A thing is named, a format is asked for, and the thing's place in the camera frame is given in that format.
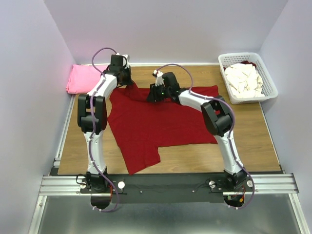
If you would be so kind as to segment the red t shirt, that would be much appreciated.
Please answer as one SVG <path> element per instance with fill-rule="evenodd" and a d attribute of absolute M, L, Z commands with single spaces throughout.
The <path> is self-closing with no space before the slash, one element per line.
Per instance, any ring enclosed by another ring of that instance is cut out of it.
<path fill-rule="evenodd" d="M 148 88 L 133 84 L 110 95 L 108 123 L 129 174 L 160 163 L 159 147 L 217 143 L 200 111 L 168 98 L 150 103 L 148 94 Z"/>

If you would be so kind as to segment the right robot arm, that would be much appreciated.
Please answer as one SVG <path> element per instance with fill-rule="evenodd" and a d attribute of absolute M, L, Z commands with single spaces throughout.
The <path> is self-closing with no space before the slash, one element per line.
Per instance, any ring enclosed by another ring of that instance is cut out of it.
<path fill-rule="evenodd" d="M 147 100 L 160 102 L 170 99 L 182 106 L 191 107 L 202 113 L 204 124 L 219 147 L 224 162 L 224 185 L 230 191 L 242 186 L 248 174 L 244 168 L 234 142 L 233 128 L 235 117 L 233 110 L 222 96 L 209 97 L 181 88 L 172 72 L 153 71 L 155 82 L 150 85 Z"/>

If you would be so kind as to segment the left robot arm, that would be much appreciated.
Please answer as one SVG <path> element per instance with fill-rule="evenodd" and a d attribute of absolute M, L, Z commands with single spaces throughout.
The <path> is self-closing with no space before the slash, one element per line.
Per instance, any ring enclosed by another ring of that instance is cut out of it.
<path fill-rule="evenodd" d="M 78 96 L 78 126 L 87 144 L 88 168 L 81 186 L 96 193 L 111 188 L 103 156 L 103 133 L 108 122 L 106 99 L 118 86 L 133 84 L 129 55 L 111 55 L 110 64 L 87 94 Z"/>

